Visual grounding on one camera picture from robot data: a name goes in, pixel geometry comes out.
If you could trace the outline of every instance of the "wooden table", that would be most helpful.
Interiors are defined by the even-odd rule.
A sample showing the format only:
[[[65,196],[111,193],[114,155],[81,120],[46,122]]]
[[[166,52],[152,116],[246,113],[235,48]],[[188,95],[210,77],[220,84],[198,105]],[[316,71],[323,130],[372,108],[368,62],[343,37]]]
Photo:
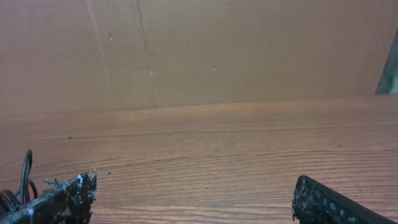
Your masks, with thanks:
[[[0,119],[0,188],[98,171],[92,223],[293,223],[297,177],[398,222],[398,97]]]

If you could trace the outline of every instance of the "black cable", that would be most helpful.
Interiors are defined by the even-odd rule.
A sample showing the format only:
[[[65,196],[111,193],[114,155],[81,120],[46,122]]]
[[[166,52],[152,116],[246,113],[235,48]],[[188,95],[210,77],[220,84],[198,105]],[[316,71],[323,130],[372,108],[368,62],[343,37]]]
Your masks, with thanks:
[[[26,152],[24,165],[22,166],[22,175],[21,175],[21,186],[17,190],[15,194],[13,194],[10,190],[1,190],[0,191],[0,206],[3,206],[3,210],[12,212],[14,210],[18,210],[20,205],[24,205],[30,201],[29,188],[32,188],[34,198],[37,198],[37,189],[32,180],[29,179],[30,170],[32,168],[32,150],[28,150]]]

